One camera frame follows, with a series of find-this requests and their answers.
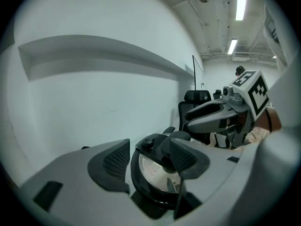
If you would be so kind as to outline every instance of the black knob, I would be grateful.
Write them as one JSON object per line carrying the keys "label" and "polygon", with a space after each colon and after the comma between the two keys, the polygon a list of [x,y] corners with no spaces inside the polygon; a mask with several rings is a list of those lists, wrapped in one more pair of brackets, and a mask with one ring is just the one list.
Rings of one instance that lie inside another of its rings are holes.
{"label": "black knob", "polygon": [[154,142],[152,139],[145,138],[142,140],[141,145],[143,149],[149,150],[154,146]]}

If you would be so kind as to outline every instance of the white wall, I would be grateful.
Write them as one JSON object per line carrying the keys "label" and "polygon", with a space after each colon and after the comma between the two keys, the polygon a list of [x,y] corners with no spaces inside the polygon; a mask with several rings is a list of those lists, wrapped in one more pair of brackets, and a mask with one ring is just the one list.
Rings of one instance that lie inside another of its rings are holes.
{"label": "white wall", "polygon": [[0,161],[12,180],[20,186],[35,173],[21,149],[8,115],[7,74],[13,46],[0,54]]}
{"label": "white wall", "polygon": [[204,89],[212,96],[215,90],[229,85],[235,78],[236,68],[243,66],[246,70],[261,70],[268,88],[276,82],[280,73],[276,67],[270,65],[255,64],[252,62],[233,62],[231,58],[211,59],[204,61]]}
{"label": "white wall", "polygon": [[[176,118],[179,83],[175,75],[104,59],[55,63],[96,64],[102,71],[31,82],[37,127],[53,157],[125,138],[134,146],[148,134],[162,133]],[[113,66],[121,71],[126,66],[128,72],[112,72]]]}
{"label": "white wall", "polygon": [[[67,34],[131,43],[184,70],[193,70],[194,55],[202,66],[186,28],[160,0],[27,0],[15,17],[15,44],[7,61],[7,105],[17,143],[32,167],[28,175],[82,146],[125,137],[135,141],[161,132],[175,121],[183,93],[193,88],[191,78],[135,64],[127,65],[129,72],[108,69],[29,81],[18,46]],[[88,59],[51,63],[124,66]]]}
{"label": "white wall", "polygon": [[192,55],[201,61],[186,27],[161,0],[27,0],[16,14],[18,45],[67,34],[134,44],[183,69],[193,70]]}

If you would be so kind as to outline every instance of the fluorescent light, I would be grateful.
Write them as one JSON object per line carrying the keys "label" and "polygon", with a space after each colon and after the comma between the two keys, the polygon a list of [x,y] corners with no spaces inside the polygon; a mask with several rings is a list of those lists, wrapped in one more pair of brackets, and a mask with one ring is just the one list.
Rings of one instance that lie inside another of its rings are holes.
{"label": "fluorescent light", "polygon": [[233,50],[236,46],[236,43],[237,43],[237,40],[232,40],[231,41],[231,45],[230,45],[230,48],[229,48],[229,51],[228,51],[228,55],[231,55],[233,53]]}
{"label": "fluorescent light", "polygon": [[243,20],[246,8],[246,0],[237,0],[236,4],[236,19]]}

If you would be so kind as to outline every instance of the black chair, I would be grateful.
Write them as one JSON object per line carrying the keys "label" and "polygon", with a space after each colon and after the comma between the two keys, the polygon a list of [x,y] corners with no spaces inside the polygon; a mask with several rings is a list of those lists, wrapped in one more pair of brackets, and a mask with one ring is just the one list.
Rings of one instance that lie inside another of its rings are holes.
{"label": "black chair", "polygon": [[217,99],[219,99],[219,98],[221,97],[221,95],[222,95],[221,90],[217,89],[217,90],[215,91],[215,93],[213,94],[213,99],[214,99],[214,100],[217,100]]}
{"label": "black chair", "polygon": [[189,90],[186,92],[185,101],[179,103],[180,126],[179,130],[188,132],[192,138],[199,140],[205,144],[210,144],[210,133],[192,133],[189,132],[185,124],[188,122],[185,115],[191,109],[211,101],[211,96],[208,90]]}

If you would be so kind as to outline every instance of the pipe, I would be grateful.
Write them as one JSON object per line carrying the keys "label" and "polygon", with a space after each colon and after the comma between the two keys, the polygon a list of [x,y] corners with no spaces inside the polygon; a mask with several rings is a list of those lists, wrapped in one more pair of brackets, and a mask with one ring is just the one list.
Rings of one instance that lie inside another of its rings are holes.
{"label": "pipe", "polygon": [[[233,53],[241,53],[241,54],[250,54],[250,55],[262,55],[262,56],[269,56],[269,57],[273,57],[274,55],[271,54],[262,54],[262,53],[255,53],[255,52],[247,52],[247,51],[239,51],[239,52],[233,52]],[[201,55],[201,56],[222,56],[222,55],[228,55],[228,53],[212,53],[212,54],[207,54],[207,55]]]}
{"label": "pipe", "polygon": [[256,46],[256,44],[258,42],[258,38],[262,34],[263,28],[264,28],[264,24],[262,24],[259,33],[256,35],[255,39],[253,40],[253,42],[249,46],[249,51],[251,51]]}
{"label": "pipe", "polygon": [[200,15],[198,14],[197,10],[195,9],[195,7],[193,6],[191,0],[187,0],[187,1],[188,1],[188,3],[190,4],[190,6],[192,7],[192,9],[195,11],[195,13],[196,13],[197,16],[198,16],[198,22],[201,24],[201,30],[202,30],[202,32],[203,32],[203,35],[204,35],[204,38],[205,38],[205,41],[206,41],[207,50],[209,51],[208,40],[207,40],[206,35],[205,35],[205,32],[204,32],[204,30],[203,30],[202,19],[201,19]]}

